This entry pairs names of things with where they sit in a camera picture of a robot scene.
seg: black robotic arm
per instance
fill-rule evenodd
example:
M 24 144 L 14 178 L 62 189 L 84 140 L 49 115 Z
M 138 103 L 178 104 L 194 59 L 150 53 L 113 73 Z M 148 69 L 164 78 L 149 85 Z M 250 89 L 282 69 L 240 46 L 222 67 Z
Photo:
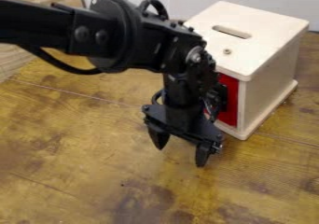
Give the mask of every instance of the black robotic arm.
M 158 149 L 170 134 L 190 141 L 197 146 L 196 165 L 204 166 L 221 149 L 213 122 L 226 107 L 226 88 L 217 82 L 205 41 L 192 27 L 169 21 L 158 0 L 144 0 L 138 6 L 126 0 L 92 0 L 89 9 L 0 0 L 0 18 L 0 42 L 16 44 L 66 72 L 94 75 L 140 68 L 161 73 L 164 88 L 141 107 L 152 141 Z M 94 67 L 72 67 L 42 48 L 86 56 Z

